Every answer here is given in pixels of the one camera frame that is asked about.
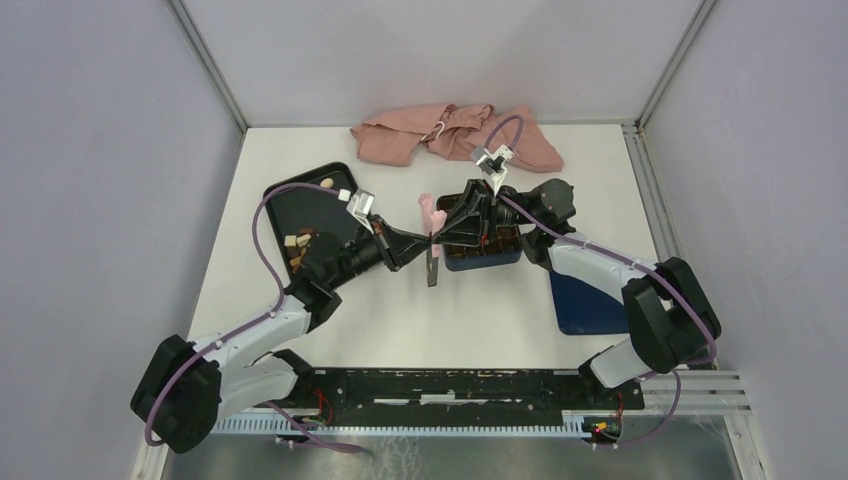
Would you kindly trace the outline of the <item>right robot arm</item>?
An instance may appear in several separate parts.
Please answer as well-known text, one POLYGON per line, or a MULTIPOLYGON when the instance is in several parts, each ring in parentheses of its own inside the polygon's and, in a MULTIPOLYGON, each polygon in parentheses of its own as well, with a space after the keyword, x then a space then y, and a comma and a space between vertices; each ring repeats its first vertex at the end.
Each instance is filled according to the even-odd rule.
POLYGON ((591 408, 606 406, 630 380, 712 363, 721 325, 691 266, 679 257, 648 265, 594 242, 570 225, 575 213, 573 188, 562 179, 523 193, 470 180, 432 241, 478 247, 499 227, 530 224, 520 244, 531 263, 622 306, 628 338, 580 368, 578 396, 591 408))

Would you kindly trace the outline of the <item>pink silicone tongs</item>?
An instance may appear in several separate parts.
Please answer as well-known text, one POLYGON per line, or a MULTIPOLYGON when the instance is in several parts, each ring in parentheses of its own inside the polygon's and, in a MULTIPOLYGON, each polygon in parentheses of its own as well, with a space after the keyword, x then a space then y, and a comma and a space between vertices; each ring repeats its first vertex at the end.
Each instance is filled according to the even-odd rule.
MULTIPOLYGON (((421 218, 424 233, 432 237, 440 231, 445 224, 447 213, 436 208, 436 203, 430 193, 419 196, 418 203, 421 210, 421 218)), ((428 288, 433 288, 438 283, 439 263, 441 247, 432 244, 426 256, 426 282, 428 288)))

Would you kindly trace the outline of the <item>blue chocolate box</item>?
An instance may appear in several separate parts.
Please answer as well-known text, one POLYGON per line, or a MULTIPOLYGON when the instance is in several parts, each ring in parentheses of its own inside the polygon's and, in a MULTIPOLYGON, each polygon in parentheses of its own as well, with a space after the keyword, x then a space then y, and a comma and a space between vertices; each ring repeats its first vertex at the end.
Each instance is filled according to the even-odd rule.
POLYGON ((523 253, 520 230, 517 226, 498 226, 494 234, 489 227, 482 229, 488 235, 486 243, 475 246, 438 246, 446 268, 452 272, 477 270, 518 262, 523 253))

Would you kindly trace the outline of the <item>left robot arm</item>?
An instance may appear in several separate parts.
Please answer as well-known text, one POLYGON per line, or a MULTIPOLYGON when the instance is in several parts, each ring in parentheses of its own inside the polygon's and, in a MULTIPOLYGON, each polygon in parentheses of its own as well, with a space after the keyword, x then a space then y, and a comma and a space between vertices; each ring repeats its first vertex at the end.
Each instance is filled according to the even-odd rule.
POLYGON ((313 379, 285 359, 258 357, 325 323, 342 302, 340 286, 379 265, 398 271, 430 247, 429 236, 396 230, 378 215, 347 243, 314 234, 297 274, 254 318, 199 340, 172 335, 158 345, 130 401, 146 443, 185 453, 218 420, 248 407, 278 399, 306 405, 313 379))

